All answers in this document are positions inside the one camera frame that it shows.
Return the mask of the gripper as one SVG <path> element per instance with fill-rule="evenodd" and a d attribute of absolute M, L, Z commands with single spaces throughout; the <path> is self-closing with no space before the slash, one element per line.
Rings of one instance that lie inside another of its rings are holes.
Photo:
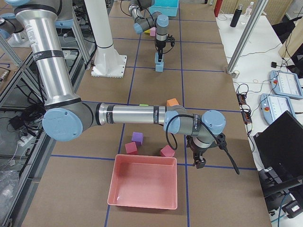
<path fill-rule="evenodd" d="M 224 134 L 219 134 L 213 142 L 204 143 L 198 137 L 186 136 L 187 148 L 191 148 L 193 151 L 193 166 L 196 168 L 203 168 L 206 164 L 206 160 L 203 158 L 203 154 L 209 148 L 219 147 L 221 150 L 226 149 L 226 139 Z"/>
<path fill-rule="evenodd" d="M 164 52 L 163 49 L 166 46 L 166 43 L 169 43 L 171 48 Z M 155 36 L 155 47 L 158 52 L 158 62 L 163 61 L 163 53 L 168 53 L 173 47 L 175 46 L 175 38 L 173 35 L 159 35 L 156 34 Z"/>

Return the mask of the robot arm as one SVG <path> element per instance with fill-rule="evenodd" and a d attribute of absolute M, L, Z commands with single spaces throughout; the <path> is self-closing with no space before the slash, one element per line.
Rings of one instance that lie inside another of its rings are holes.
<path fill-rule="evenodd" d="M 168 34 L 169 17 L 161 12 L 155 11 L 148 17 L 141 14 L 142 10 L 148 10 L 155 3 L 154 0 L 131 0 L 128 11 L 134 19 L 134 30 L 137 34 L 142 34 L 148 29 L 156 28 L 155 48 L 157 50 L 156 63 L 163 61 L 166 43 L 170 43 L 171 48 L 175 45 L 175 38 Z"/>
<path fill-rule="evenodd" d="M 75 94 L 55 23 L 72 11 L 69 0 L 10 0 L 17 21 L 24 27 L 46 92 L 42 124 L 48 136 L 70 141 L 97 125 L 114 123 L 162 124 L 166 135 L 184 134 L 193 151 L 194 166 L 204 167 L 203 153 L 227 149 L 224 115 L 215 110 L 188 114 L 184 107 L 127 106 L 87 103 Z"/>

